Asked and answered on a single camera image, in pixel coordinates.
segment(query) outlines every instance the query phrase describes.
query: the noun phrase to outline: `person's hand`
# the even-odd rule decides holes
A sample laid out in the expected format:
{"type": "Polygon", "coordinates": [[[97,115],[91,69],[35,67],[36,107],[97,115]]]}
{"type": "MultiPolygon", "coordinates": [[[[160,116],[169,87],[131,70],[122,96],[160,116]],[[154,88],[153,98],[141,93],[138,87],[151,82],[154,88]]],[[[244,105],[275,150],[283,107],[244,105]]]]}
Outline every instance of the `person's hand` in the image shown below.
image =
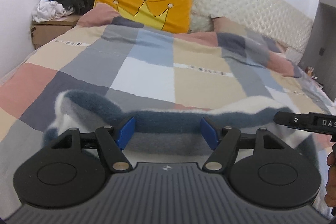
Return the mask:
{"type": "Polygon", "coordinates": [[[327,165],[330,166],[328,171],[328,182],[325,186],[327,194],[324,197],[328,207],[336,207],[336,165],[335,155],[331,152],[327,158],[327,165]]]}

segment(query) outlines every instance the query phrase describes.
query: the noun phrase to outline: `silver pin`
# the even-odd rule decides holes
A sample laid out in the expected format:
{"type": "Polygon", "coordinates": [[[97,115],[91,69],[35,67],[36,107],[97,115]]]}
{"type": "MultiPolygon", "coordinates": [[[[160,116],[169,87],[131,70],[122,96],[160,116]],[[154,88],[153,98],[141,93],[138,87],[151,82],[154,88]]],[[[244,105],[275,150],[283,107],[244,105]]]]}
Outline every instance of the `silver pin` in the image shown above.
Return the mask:
{"type": "Polygon", "coordinates": [[[115,164],[113,164],[112,167],[114,170],[125,171],[129,168],[129,164],[124,161],[118,161],[115,164]]]}
{"type": "Polygon", "coordinates": [[[211,161],[205,165],[205,168],[211,171],[218,171],[222,169],[222,165],[219,162],[211,161]]]}

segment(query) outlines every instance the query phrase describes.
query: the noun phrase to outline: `crown design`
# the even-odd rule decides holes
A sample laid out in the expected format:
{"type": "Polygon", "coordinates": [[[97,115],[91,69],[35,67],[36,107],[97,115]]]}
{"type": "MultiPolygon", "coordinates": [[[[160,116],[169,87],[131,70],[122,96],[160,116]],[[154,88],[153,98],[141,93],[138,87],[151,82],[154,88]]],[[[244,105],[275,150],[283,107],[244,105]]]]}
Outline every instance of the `crown design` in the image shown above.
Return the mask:
{"type": "Polygon", "coordinates": [[[166,23],[168,11],[170,8],[173,8],[174,6],[172,3],[169,3],[167,5],[167,9],[161,15],[155,16],[150,12],[148,5],[146,3],[146,0],[143,0],[143,3],[139,7],[137,13],[135,15],[132,15],[127,10],[118,6],[119,4],[118,0],[114,0],[113,3],[117,6],[118,12],[122,17],[136,21],[136,22],[140,22],[146,26],[151,26],[159,30],[163,29],[163,26],[166,23]]]}

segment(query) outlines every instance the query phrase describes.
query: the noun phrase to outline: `yellow pillow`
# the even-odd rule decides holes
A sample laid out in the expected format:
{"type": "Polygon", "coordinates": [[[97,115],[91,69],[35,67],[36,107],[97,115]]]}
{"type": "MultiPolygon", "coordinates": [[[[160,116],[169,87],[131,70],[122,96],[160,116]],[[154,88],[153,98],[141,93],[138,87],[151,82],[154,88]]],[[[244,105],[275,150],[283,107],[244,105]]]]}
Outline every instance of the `yellow pillow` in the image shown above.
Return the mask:
{"type": "Polygon", "coordinates": [[[184,33],[189,30],[193,0],[95,0],[115,8],[122,17],[159,30],[184,33]]]}

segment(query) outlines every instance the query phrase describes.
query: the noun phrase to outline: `nightstand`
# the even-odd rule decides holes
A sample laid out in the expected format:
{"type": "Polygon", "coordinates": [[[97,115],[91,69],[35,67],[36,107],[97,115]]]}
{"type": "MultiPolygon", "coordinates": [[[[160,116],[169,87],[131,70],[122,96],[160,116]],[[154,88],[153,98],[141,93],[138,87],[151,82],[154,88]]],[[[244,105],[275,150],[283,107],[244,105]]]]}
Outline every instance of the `nightstand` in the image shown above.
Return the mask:
{"type": "Polygon", "coordinates": [[[33,22],[31,26],[31,41],[34,48],[37,49],[47,44],[75,27],[80,17],[80,15],[69,15],[41,23],[33,22]]]}

